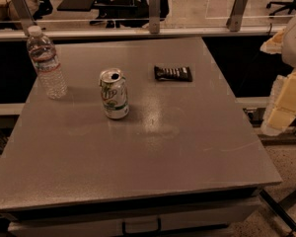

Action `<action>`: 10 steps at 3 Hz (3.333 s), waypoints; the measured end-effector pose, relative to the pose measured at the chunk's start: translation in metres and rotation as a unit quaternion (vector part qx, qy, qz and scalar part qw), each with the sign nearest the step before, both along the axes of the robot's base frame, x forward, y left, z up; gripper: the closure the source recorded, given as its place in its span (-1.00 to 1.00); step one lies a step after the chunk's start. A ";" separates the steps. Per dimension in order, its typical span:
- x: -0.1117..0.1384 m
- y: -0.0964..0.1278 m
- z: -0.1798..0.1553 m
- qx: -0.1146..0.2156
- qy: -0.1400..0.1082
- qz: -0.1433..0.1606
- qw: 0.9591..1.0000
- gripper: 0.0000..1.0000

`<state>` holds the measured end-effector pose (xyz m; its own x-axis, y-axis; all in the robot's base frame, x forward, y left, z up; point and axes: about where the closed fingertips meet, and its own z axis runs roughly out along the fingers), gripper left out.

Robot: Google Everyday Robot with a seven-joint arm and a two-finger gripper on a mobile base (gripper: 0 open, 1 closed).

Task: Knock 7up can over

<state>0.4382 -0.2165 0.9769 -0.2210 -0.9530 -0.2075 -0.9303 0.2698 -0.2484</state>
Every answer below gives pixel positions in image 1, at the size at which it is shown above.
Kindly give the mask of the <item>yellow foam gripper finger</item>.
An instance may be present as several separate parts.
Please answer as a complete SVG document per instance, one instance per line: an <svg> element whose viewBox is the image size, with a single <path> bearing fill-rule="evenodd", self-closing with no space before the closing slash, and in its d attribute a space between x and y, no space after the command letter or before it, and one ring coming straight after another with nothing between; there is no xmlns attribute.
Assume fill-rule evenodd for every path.
<svg viewBox="0 0 296 237"><path fill-rule="evenodd" d="M296 69L287 76L278 75L273 82L261 131L268 136L277 136L284 132L295 119Z"/></svg>
<svg viewBox="0 0 296 237"><path fill-rule="evenodd" d="M259 50L268 54L280 54L282 52L284 32L284 29L277 32L272 38L265 41Z"/></svg>

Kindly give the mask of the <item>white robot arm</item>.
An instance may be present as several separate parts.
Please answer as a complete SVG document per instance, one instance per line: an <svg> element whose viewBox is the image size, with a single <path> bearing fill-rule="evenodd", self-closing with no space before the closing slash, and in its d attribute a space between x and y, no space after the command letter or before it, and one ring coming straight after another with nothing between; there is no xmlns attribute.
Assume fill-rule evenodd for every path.
<svg viewBox="0 0 296 237"><path fill-rule="evenodd" d="M260 50L280 54L282 61L293 68L287 76L278 75L274 80L263 115L262 133L277 136L296 119L296 14L283 30L265 41Z"/></svg>

